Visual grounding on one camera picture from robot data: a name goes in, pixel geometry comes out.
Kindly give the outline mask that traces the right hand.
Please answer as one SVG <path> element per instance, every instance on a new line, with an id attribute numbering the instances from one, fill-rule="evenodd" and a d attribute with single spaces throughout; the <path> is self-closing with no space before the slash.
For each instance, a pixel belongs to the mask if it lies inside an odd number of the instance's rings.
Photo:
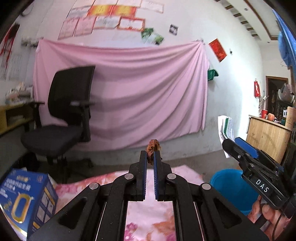
<path id="1" fill-rule="evenodd" d="M 270 222 L 268 228 L 264 233 L 268 236 L 269 240 L 273 240 L 273 230 L 275 225 L 280 217 L 281 212 L 279 210 L 272 209 L 268 204 L 264 204 L 260 208 L 261 196 L 254 202 L 251 212 L 248 214 L 248 219 L 255 223 L 255 221 L 260 217 L 261 214 Z M 274 232 L 274 239 L 278 238 L 283 230 L 287 227 L 291 219 L 288 219 L 285 216 L 282 216 L 280 221 L 277 224 L 276 230 Z"/>

